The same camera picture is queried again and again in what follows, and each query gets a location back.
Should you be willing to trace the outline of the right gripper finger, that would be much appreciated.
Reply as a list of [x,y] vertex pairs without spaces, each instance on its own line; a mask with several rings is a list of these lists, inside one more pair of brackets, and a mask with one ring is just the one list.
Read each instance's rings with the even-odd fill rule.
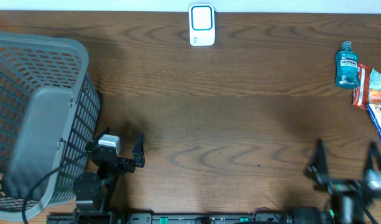
[[317,140],[316,147],[304,170],[304,175],[311,179],[317,186],[329,182],[329,168],[326,158],[326,147],[322,139]]
[[374,170],[374,164],[376,164],[378,170],[381,171],[381,153],[377,144],[375,142],[371,142],[367,153],[364,171]]

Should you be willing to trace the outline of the orange small box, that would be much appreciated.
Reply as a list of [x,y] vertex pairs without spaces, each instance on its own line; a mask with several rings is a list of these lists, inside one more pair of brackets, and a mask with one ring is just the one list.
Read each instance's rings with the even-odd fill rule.
[[369,89],[368,103],[381,104],[381,90]]

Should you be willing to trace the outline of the red snack bar wrapper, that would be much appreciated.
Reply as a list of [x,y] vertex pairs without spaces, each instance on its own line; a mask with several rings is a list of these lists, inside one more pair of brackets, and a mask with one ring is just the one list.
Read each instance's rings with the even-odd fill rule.
[[355,108],[365,109],[369,98],[370,73],[372,68],[359,63],[357,71],[360,85],[353,89],[352,105]]

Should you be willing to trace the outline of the light blue wipes pack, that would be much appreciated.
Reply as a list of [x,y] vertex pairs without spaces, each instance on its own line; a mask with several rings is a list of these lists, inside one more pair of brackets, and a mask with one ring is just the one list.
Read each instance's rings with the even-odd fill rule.
[[381,91],[381,73],[376,71],[374,68],[372,69],[370,73],[369,88],[373,90]]

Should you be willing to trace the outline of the teal Listerine mouthwash bottle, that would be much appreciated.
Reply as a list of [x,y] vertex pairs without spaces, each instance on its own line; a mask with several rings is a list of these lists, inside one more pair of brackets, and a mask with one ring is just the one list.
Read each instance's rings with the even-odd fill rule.
[[344,41],[341,49],[335,56],[337,86],[345,89],[355,89],[360,85],[357,65],[359,56],[352,51],[352,42]]

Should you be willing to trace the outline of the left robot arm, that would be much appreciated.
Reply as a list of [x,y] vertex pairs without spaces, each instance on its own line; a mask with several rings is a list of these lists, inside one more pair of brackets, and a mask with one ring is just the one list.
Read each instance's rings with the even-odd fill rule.
[[132,150],[132,159],[119,157],[120,148],[119,137],[109,134],[102,134],[87,144],[86,152],[98,170],[85,172],[74,181],[74,223],[126,222],[125,215],[111,208],[110,203],[119,178],[145,165],[144,135],[139,136]]

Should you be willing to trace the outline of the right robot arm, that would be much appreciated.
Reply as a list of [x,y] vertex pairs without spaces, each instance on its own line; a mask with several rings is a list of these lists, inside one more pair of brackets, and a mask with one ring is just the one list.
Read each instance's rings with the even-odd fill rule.
[[304,175],[314,182],[314,189],[329,194],[325,208],[298,207],[291,210],[292,222],[301,223],[364,223],[367,217],[376,219],[368,207],[381,199],[381,153],[370,143],[361,179],[332,179],[326,157],[326,147],[320,139],[316,143]]

